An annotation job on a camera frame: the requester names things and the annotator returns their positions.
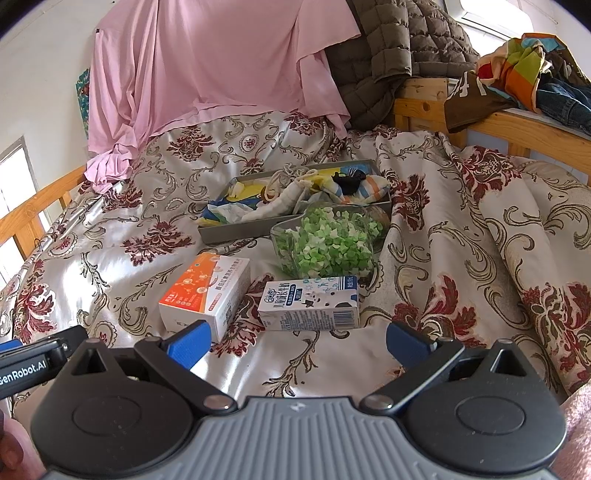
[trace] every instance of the white wall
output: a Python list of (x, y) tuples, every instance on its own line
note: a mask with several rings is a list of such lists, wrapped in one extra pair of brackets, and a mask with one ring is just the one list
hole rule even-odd
[[(434, 0), (444, 8), (444, 0)], [(534, 31), (558, 36), (586, 75), (591, 76), (591, 33), (568, 11), (554, 0), (508, 0), (527, 13)], [(490, 53), (502, 44), (502, 40), (474, 28), (464, 27), (474, 48), (481, 54)]]
[(554, 4), (554, 15), (558, 21), (558, 37), (564, 41), (581, 70), (591, 77), (591, 32), (559, 4)]
[(114, 3), (46, 0), (0, 40), (0, 152), (24, 136), (39, 188), (88, 158), (76, 80)]

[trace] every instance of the medicine box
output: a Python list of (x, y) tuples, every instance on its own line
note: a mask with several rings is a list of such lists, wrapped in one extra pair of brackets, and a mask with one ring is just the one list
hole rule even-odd
[(205, 320), (220, 342), (251, 282), (247, 258), (200, 254), (159, 302), (169, 332)]

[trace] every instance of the floral bedspread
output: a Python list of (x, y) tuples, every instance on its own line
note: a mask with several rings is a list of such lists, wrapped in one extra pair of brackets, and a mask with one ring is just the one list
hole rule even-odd
[[(364, 328), (265, 332), (264, 282), (282, 278), (269, 238), (215, 247), (250, 258), (252, 286), (199, 374), (247, 395), (352, 395), (402, 373), (385, 348), (397, 320), (467, 345), (513, 338), (558, 395), (591, 374), (591, 190), (557, 166), (482, 147), (456, 153), (429, 132), (377, 127), (339, 141), (300, 114), (236, 116), (151, 141), (132, 178), (80, 195), (0, 293), (0, 334), (23, 342), (80, 324), (108, 346), (165, 335), (158, 299), (204, 245), (195, 224), (234, 176), (285, 163), (373, 159), (392, 185), (392, 225)], [(27, 417), (44, 387), (17, 397)]]

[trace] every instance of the wooden headboard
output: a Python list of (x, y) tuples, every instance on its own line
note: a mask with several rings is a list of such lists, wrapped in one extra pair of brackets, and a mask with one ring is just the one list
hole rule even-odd
[[(394, 125), (403, 131), (431, 130), (447, 134), (453, 145), (464, 148), (467, 130), (448, 134), (443, 102), (448, 79), (410, 79), (394, 102)], [(547, 155), (589, 175), (591, 186), (591, 140), (552, 125), (510, 112), (495, 112), (473, 124), (470, 130), (509, 142), (508, 154), (529, 157), (531, 150)]]

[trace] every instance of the pink sheet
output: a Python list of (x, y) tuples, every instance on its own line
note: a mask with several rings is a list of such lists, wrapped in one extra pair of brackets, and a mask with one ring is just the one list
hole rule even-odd
[(121, 0), (98, 25), (86, 178), (126, 179), (151, 136), (226, 115), (349, 112), (324, 48), (359, 35), (346, 0)]
[(562, 480), (591, 480), (591, 384), (579, 388), (562, 405), (566, 442), (552, 464)]

